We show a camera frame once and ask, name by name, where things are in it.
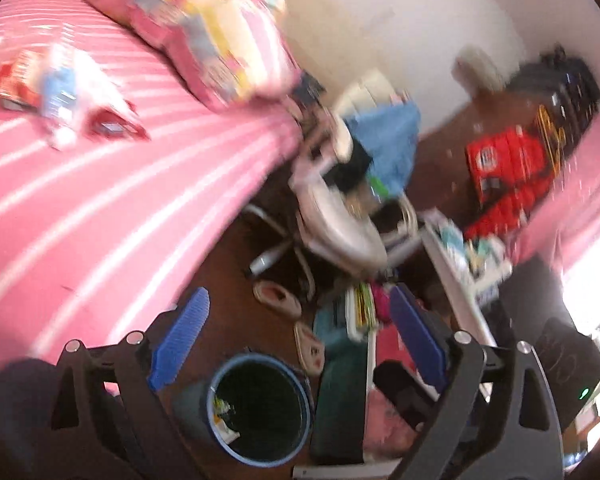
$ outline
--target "bedsheet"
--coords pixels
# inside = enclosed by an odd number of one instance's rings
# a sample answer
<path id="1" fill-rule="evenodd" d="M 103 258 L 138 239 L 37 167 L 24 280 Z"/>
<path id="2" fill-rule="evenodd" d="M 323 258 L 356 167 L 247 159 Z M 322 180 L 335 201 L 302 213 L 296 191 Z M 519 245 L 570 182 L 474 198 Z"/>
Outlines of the bedsheet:
<path id="1" fill-rule="evenodd" d="M 2 50 L 62 22 L 152 140 L 56 152 L 34 115 L 0 108 L 0 364 L 56 362 L 71 338 L 96 346 L 146 328 L 300 137 L 279 104 L 210 112 L 160 54 L 82 0 L 2 0 Z"/>

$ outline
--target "white office chair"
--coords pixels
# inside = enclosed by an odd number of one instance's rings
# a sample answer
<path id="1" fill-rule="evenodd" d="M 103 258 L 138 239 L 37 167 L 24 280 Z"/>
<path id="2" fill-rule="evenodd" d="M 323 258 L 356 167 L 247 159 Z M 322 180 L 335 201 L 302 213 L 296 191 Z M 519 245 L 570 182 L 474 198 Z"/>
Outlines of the white office chair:
<path id="1" fill-rule="evenodd" d="M 377 70 L 367 73 L 349 86 L 337 99 L 332 112 L 305 140 L 293 166 L 289 186 L 298 199 L 299 239 L 302 246 L 344 270 L 356 280 L 369 280 L 387 267 L 400 263 L 401 247 L 417 233 L 416 214 L 404 194 L 398 198 L 402 221 L 397 229 L 381 235 L 370 218 L 358 218 L 349 212 L 341 192 L 329 188 L 323 175 L 338 162 L 348 162 L 352 139 L 342 117 L 363 112 L 391 102 L 396 92 Z M 319 147 L 320 154 L 314 157 Z M 263 209 L 249 204 L 246 212 L 256 214 L 285 240 L 262 253 L 250 265 L 252 276 L 258 276 L 276 263 L 291 247 L 307 277 L 308 300 L 315 293 L 314 277 L 302 255 L 301 246 L 292 235 Z"/>

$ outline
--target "white slipper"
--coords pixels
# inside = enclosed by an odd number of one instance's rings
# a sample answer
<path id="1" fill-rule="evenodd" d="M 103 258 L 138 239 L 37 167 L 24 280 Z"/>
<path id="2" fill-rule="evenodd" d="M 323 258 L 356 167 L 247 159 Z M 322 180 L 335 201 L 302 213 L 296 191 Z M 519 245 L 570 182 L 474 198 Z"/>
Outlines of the white slipper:
<path id="1" fill-rule="evenodd" d="M 285 287 L 275 282 L 260 281 L 253 285 L 253 295 L 260 303 L 293 320 L 302 316 L 300 301 Z"/>
<path id="2" fill-rule="evenodd" d="M 302 369 L 311 377 L 318 377 L 324 369 L 324 343 L 302 321 L 294 326 L 298 360 Z"/>

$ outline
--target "silver screw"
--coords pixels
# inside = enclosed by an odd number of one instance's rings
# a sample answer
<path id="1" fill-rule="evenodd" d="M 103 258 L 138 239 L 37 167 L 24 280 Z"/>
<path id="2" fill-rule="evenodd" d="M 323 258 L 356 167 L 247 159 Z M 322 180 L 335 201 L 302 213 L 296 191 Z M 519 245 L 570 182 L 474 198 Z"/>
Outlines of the silver screw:
<path id="1" fill-rule="evenodd" d="M 518 341 L 516 348 L 520 350 L 523 354 L 531 354 L 531 345 L 526 341 Z"/>
<path id="2" fill-rule="evenodd" d="M 139 345 L 144 339 L 142 332 L 131 332 L 126 336 L 126 342 L 130 345 Z"/>
<path id="3" fill-rule="evenodd" d="M 78 341 L 77 339 L 71 339 L 71 341 L 64 345 L 64 349 L 67 352 L 71 352 L 72 354 L 74 352 L 77 352 L 78 348 L 80 348 L 80 341 Z"/>
<path id="4" fill-rule="evenodd" d="M 460 331 L 454 334 L 454 339 L 461 345 L 468 345 L 471 342 L 471 334 L 468 332 Z"/>

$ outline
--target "black backpack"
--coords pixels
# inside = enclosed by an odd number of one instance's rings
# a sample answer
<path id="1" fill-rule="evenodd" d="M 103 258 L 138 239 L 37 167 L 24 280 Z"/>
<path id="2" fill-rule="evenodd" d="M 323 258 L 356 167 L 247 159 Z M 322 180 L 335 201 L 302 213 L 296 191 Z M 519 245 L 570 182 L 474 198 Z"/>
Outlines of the black backpack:
<path id="1" fill-rule="evenodd" d="M 600 87 L 587 64 L 579 57 L 568 57 L 560 45 L 542 54 L 539 62 L 520 67 L 507 90 L 546 97 L 555 122 L 565 130 L 567 156 L 580 142 L 600 102 Z"/>

